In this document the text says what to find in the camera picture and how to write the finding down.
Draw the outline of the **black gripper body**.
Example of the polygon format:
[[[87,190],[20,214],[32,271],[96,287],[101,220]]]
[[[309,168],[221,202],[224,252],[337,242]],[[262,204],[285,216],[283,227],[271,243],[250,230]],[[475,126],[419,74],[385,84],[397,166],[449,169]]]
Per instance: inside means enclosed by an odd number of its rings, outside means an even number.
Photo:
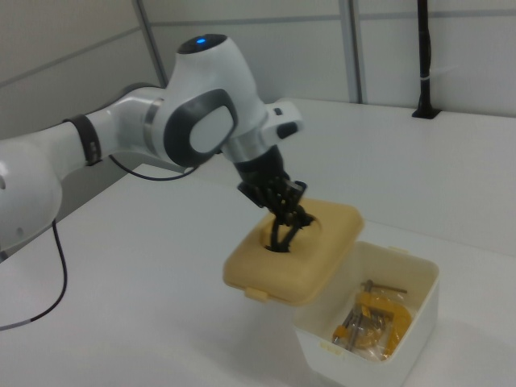
[[[284,169],[283,157],[277,145],[253,160],[234,163],[234,166],[242,182],[252,187],[266,186],[276,178],[290,179]]]

